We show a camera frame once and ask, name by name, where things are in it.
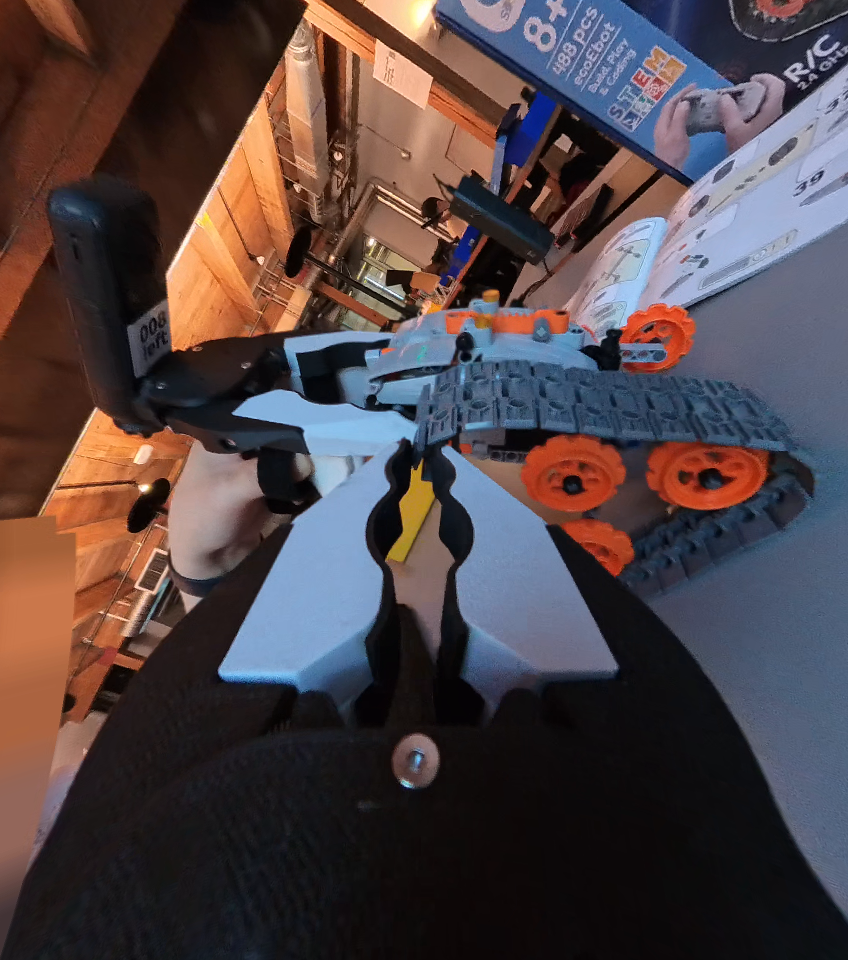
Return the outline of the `grey desk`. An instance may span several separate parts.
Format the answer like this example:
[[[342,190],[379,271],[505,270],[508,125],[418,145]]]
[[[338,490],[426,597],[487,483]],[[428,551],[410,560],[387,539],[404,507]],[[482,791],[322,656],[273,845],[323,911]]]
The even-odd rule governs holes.
[[[759,394],[810,452],[815,492],[784,533],[650,604],[728,702],[848,919],[848,224],[694,314],[682,369]]]

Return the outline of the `blue toy robot box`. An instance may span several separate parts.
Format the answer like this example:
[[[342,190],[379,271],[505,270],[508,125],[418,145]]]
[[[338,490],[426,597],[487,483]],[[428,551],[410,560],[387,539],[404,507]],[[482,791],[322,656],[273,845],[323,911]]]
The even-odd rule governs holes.
[[[440,1],[434,13],[686,185],[848,63],[848,1]]]

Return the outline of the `grey orange block toy robot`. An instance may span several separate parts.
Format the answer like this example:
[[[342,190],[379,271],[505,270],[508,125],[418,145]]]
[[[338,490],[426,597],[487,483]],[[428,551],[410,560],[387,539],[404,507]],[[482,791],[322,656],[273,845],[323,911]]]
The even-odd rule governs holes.
[[[679,306],[654,304],[631,314],[624,326],[595,334],[567,310],[502,307],[497,293],[487,291],[468,307],[408,321],[393,334],[391,347],[383,349],[380,357],[369,352],[371,376],[365,403],[360,406],[416,414],[423,391],[442,372],[487,362],[525,361],[554,364],[564,370],[672,376],[670,370],[694,345],[695,333],[694,320]],[[614,575],[618,568],[606,565],[578,541],[574,528],[567,532],[565,525],[594,519],[632,538],[668,514],[646,485],[645,453],[626,448],[623,454],[626,480],[607,504],[586,514],[552,510],[570,517],[562,530]]]

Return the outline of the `open instruction booklet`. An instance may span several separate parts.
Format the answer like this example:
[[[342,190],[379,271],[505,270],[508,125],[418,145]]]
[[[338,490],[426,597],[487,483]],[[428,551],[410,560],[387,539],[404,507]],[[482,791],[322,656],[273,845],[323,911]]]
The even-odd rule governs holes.
[[[595,334],[653,305],[689,307],[848,222],[848,61],[700,178],[668,218],[605,245],[566,309]]]

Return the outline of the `dark slim upright device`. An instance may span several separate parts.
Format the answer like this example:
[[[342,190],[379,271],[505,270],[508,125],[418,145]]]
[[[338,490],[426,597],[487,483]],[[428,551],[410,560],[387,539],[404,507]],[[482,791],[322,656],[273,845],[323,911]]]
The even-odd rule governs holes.
[[[514,207],[472,175],[451,190],[451,213],[482,236],[507,248],[527,263],[544,260],[553,245],[550,230],[525,210]]]

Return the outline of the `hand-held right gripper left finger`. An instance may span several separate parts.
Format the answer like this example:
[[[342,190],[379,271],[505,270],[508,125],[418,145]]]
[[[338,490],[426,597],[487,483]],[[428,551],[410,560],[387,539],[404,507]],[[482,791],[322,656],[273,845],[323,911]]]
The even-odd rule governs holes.
[[[218,668],[228,690],[320,694],[349,725],[385,725],[402,658],[386,559],[412,460],[387,445],[292,523]]]

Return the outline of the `black pole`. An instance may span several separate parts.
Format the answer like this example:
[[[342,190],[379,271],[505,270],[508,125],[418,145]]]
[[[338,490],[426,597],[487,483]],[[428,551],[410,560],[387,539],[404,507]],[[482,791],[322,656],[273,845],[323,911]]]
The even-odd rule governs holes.
[[[289,280],[297,278],[305,268],[310,268],[313,289],[316,289],[319,283],[332,284],[338,291],[363,294],[377,304],[401,311],[412,311],[417,307],[417,303],[408,297],[397,297],[374,285],[361,282],[345,270],[320,259],[310,251],[311,240],[312,230],[308,224],[304,224],[293,234],[284,261],[285,276]]]

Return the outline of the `black wristband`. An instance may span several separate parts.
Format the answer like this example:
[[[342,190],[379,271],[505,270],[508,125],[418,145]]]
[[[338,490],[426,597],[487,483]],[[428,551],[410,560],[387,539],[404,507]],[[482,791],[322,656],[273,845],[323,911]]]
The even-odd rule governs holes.
[[[197,599],[207,597],[219,584],[227,579],[228,573],[220,574],[211,578],[195,579],[180,573],[174,566],[172,558],[168,558],[168,572],[171,581],[176,586],[178,592],[182,595],[188,595]]]

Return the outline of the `dark grey toy track belt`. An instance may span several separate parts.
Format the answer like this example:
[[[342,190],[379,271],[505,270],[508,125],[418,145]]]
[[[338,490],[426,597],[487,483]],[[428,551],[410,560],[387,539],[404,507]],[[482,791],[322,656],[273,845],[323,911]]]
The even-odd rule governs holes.
[[[532,500],[579,515],[620,492],[623,450],[642,450],[646,485],[668,514],[633,537],[585,517],[565,529],[643,598],[782,532],[814,495],[787,424],[726,380],[525,361],[454,366],[416,411],[416,457],[442,445],[519,464]]]

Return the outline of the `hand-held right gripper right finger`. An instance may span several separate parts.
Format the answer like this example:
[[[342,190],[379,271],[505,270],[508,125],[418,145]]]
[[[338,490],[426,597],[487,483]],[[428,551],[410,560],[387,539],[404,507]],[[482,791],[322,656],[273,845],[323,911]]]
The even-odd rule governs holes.
[[[453,559],[435,663],[438,721],[478,724],[511,691],[614,678],[618,664],[550,527],[452,447],[427,464]]]

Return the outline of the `yellow storage bin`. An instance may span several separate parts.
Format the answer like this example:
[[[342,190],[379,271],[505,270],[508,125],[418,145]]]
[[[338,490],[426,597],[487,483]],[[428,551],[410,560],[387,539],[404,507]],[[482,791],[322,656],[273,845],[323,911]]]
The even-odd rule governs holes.
[[[434,501],[432,483],[425,479],[425,465],[421,463],[410,474],[409,487],[401,500],[402,533],[388,552],[387,559],[389,562],[403,563],[406,561],[430,514]]]

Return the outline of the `white paper notice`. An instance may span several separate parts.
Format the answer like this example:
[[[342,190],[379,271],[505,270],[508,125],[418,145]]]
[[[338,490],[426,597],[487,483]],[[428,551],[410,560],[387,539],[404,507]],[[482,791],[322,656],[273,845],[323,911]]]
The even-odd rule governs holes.
[[[373,77],[419,110],[430,102],[432,76],[382,40],[375,40]]]

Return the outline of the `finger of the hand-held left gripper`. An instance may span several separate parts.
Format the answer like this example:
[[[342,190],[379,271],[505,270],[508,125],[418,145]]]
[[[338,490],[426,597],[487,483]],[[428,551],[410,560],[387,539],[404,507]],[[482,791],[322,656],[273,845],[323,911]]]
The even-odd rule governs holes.
[[[364,405],[371,376],[367,354],[380,357],[392,339],[382,332],[288,335],[284,354],[290,388],[309,402]]]
[[[417,425],[394,411],[365,410],[349,403],[323,404],[292,390],[270,390],[242,402],[237,417],[299,428],[309,454],[371,457],[390,445],[412,444]]]

